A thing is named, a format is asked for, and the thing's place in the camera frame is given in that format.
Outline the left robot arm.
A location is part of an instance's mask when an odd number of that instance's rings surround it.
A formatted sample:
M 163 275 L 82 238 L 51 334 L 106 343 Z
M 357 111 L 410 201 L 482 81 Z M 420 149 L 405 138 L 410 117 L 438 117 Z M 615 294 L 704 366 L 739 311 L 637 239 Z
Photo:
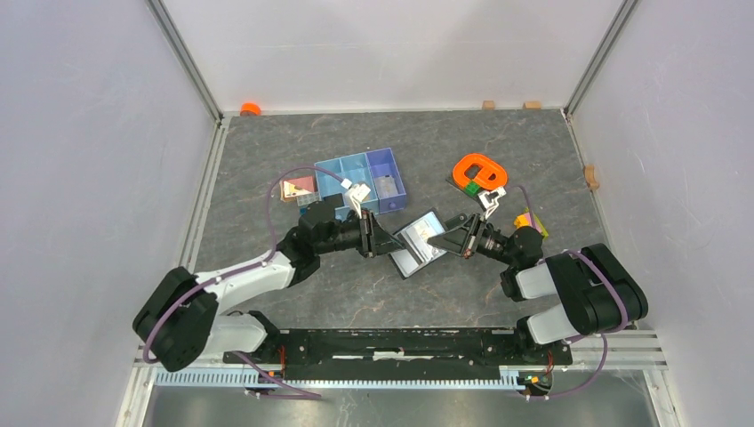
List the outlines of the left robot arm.
M 365 208 L 341 221 L 332 205 L 315 202 L 270 250 L 250 261 L 202 273 L 183 266 L 169 270 L 132 322 L 144 343 L 143 361 L 176 372 L 202 355 L 238 350 L 269 362 L 278 354 L 278 337 L 260 318 L 232 316 L 230 310 L 300 284 L 320 268 L 322 255 L 350 249 L 374 258 L 405 244 Z

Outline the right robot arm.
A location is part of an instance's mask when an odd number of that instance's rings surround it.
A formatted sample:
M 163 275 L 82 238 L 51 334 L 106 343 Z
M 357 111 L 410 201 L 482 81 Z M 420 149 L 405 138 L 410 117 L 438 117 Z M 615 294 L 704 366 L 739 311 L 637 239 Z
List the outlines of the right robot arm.
M 525 363 L 539 361 L 555 342 L 619 332 L 647 315 L 645 293 L 606 245 L 546 257 L 543 240 L 531 226 L 505 236 L 475 213 L 453 218 L 450 229 L 428 243 L 463 258 L 480 254 L 505 264 L 501 288 L 514 302 L 558 298 L 555 306 L 517 322 L 513 349 Z

